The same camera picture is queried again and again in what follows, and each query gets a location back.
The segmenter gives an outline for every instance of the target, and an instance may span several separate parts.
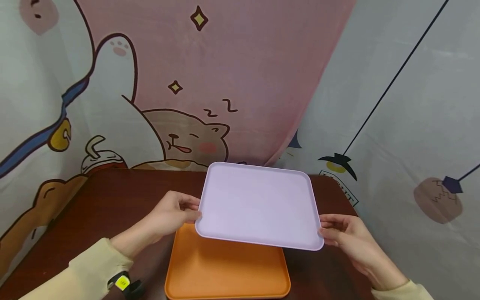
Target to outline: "lavender plastic tray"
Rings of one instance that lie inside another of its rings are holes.
[[[312,183],[299,171],[216,162],[200,201],[199,235],[316,251],[324,240]]]

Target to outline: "tray rim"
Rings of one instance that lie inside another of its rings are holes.
[[[313,187],[312,187],[312,180],[310,179],[310,176],[308,176],[307,173],[305,172],[302,172],[302,171],[298,171],[298,170],[290,170],[290,169],[281,169],[281,168],[271,168],[271,167],[263,167],[263,166],[254,166],[254,165],[242,165],[242,164],[234,164],[234,163],[228,163],[228,162],[221,162],[221,161],[217,161],[217,162],[214,162],[212,164],[210,164],[210,166],[208,167],[208,170],[207,170],[207,174],[206,174],[206,177],[205,177],[205,183],[204,183],[204,187],[202,189],[202,196],[200,197],[200,199],[203,198],[204,196],[204,193],[205,193],[205,186],[208,182],[208,176],[209,176],[209,171],[210,171],[210,168],[212,166],[216,166],[216,165],[227,165],[227,166],[235,166],[235,167],[239,167],[239,168],[255,168],[255,169],[274,169],[276,171],[280,171],[280,172],[284,172],[284,173],[294,173],[294,174],[298,174],[298,175],[301,175],[302,177],[304,177],[307,182],[309,183],[309,193],[313,196],[313,199],[315,200],[315,194],[313,192]],[[318,208],[317,208],[317,205],[315,204],[314,205],[315,207],[315,212],[316,212],[316,215],[317,215],[317,218],[318,218],[318,224],[320,224],[321,226],[321,222],[320,222],[320,217],[319,217],[319,214],[318,214]],[[200,206],[198,208],[200,211],[202,210],[202,201],[200,201]],[[198,229],[198,226],[197,226],[197,222],[195,222],[195,230],[197,231],[198,235],[200,235],[201,237],[203,238],[206,238],[206,239],[215,239],[215,240],[228,240],[228,241],[234,241],[234,242],[242,242],[242,243],[245,243],[246,241],[244,240],[236,240],[236,239],[226,239],[226,238],[218,238],[218,237],[214,237],[214,236],[210,236],[210,235],[207,235],[207,234],[203,234],[201,232],[201,230]],[[298,249],[298,250],[307,250],[307,251],[312,251],[312,252],[315,252],[315,251],[319,251],[321,248],[324,247],[325,245],[325,241],[322,239],[322,243],[320,244],[320,246],[316,247],[316,248],[301,248],[301,247],[290,247],[290,246],[278,246],[278,245],[273,245],[273,244],[268,244],[268,243],[260,243],[260,242],[251,242],[251,241],[248,241],[247,243],[251,243],[251,244],[257,244],[257,245],[265,245],[265,246],[272,246],[272,247],[285,247],[285,248],[289,248],[289,249]]]
[[[272,246],[273,248],[276,248],[276,250],[279,252],[280,257],[281,257],[281,263],[283,265],[283,271],[285,278],[287,279],[287,289],[284,293],[278,294],[278,295],[269,295],[269,296],[234,296],[234,297],[209,297],[209,296],[202,296],[202,297],[197,297],[197,298],[181,298],[181,297],[175,297],[172,296],[171,293],[168,291],[168,284],[171,282],[171,274],[170,274],[170,267],[172,266],[172,257],[174,255],[174,249],[175,245],[178,247],[178,240],[177,240],[177,235],[179,232],[177,231],[175,233],[175,238],[173,240],[173,245],[172,245],[172,252],[170,254],[170,260],[168,262],[168,269],[167,269],[167,275],[165,277],[165,285],[164,285],[164,291],[165,291],[165,296],[170,299],[170,300],[220,300],[220,299],[249,299],[249,300],[254,300],[254,299],[281,299],[288,295],[290,293],[292,283],[290,281],[290,273],[288,272],[288,266],[287,266],[287,261],[285,259],[285,254],[283,253],[283,249],[281,247],[275,247]]]

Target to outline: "fabric backdrop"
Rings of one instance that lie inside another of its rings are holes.
[[[335,178],[436,300],[480,299],[479,28],[476,0],[358,1],[276,163]]]
[[[0,284],[99,169],[276,160],[353,6],[0,1]]]

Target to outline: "orange plastic tray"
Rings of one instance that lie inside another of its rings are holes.
[[[177,231],[165,282],[169,299],[277,299],[288,292],[282,248],[202,238],[190,224]]]

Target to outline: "yellow tag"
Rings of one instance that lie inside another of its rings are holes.
[[[120,290],[125,290],[127,286],[130,285],[130,280],[128,279],[127,276],[122,275],[120,276],[117,281],[115,281],[115,285],[120,289]]]

